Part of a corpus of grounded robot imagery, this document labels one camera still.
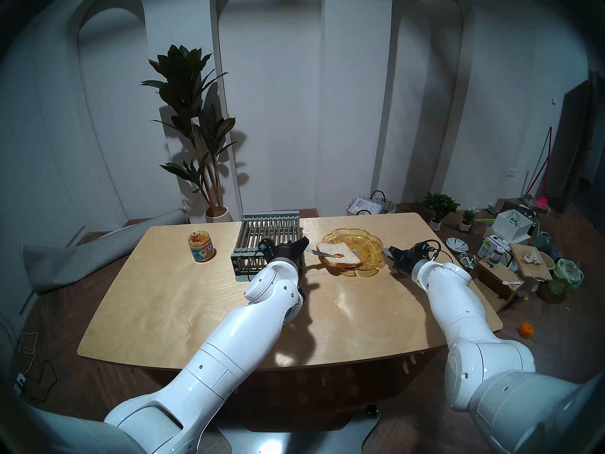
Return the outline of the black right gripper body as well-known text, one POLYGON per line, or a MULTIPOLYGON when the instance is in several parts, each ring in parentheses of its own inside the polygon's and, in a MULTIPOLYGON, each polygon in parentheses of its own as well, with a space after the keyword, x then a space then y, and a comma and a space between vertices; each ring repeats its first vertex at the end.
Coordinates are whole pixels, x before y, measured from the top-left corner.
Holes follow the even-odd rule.
POLYGON ((441 252, 441 245, 415 244, 410 249, 394 246, 394 269, 401 275, 412 275, 419 263, 434 260, 441 252))

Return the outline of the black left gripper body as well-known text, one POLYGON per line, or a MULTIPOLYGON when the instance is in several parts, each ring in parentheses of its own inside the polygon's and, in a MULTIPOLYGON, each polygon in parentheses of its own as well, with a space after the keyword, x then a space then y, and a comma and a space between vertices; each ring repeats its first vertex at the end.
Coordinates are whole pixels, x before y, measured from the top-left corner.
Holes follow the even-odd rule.
POLYGON ((289 248, 289 242, 291 240, 276 244, 272 239, 262 239, 259 242, 259 252, 264 258, 265 264, 268 265, 275 259, 287 259, 291 261, 295 266, 300 266, 300 262, 293 261, 293 251, 289 248))

